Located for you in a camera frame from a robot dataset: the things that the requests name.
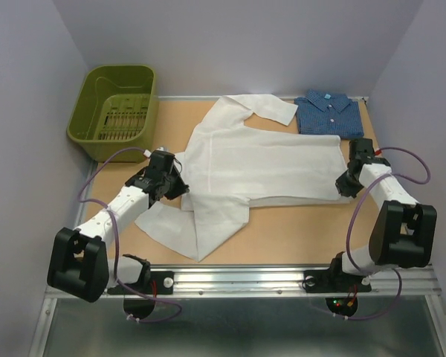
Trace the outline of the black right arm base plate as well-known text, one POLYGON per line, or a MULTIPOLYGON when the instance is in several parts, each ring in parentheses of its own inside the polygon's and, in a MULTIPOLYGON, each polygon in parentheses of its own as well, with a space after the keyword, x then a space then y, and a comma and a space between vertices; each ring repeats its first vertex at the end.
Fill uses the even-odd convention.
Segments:
POLYGON ((308 293, 346 293, 355 287, 357 292, 372 291, 370 283, 362 284, 363 277, 358 275, 334 273, 328 269, 309 269, 303 272, 303 276, 303 288, 308 293))

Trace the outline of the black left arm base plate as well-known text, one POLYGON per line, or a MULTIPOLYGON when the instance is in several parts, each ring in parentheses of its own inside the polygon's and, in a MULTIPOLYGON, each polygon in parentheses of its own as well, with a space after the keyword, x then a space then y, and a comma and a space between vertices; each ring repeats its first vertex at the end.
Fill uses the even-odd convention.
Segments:
POLYGON ((172 295, 175 272, 172 270, 153 270, 140 267, 117 273, 117 277, 131 289, 146 295, 172 295))

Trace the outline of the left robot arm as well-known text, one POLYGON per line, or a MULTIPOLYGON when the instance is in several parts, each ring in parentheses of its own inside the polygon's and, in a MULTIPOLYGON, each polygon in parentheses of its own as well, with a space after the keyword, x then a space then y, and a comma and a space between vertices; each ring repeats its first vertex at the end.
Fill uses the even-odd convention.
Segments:
POLYGON ((48 268, 49 286, 90 303, 117 285, 118 264, 108 258, 117 236, 162 198, 176 199, 189 192, 178 161, 171 152, 146 150, 146 167, 131 176, 108 204, 96 200, 101 210, 75 228, 60 229, 48 268))

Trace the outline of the white long sleeve shirt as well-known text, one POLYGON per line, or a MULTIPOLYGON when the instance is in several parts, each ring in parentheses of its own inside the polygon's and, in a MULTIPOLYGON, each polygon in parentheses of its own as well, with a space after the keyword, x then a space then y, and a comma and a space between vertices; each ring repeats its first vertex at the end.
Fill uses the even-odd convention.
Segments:
POLYGON ((271 94, 220 97, 177 155, 190 188, 181 206, 157 203, 136 225, 200 261, 248 224, 251 208, 340 204, 335 182, 346 164, 338 136, 245 125, 252 115, 288 125, 296 110, 271 94))

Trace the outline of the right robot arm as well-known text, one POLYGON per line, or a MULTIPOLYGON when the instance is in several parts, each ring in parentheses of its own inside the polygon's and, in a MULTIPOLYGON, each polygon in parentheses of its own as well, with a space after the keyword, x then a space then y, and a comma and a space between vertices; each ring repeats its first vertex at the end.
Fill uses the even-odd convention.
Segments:
POLYGON ((334 268, 327 272, 328 284, 344 290, 354 281, 354 276, 366 277, 386 268, 424 268, 431 258, 436 228, 437 212, 432 205, 423 205, 413 198, 400 184, 399 178, 416 184, 430 181, 430 170, 413 152, 400 149, 416 158, 427 177, 416 180, 394 173, 390 163, 381 157, 381 149, 374 149, 372 140, 359 138, 349 142, 347 170, 335 182, 338 193, 358 201, 346 235, 346 250, 332 262, 334 268), (372 197, 378 207, 378 218, 367 245, 352 250, 350 239, 361 206, 372 197))

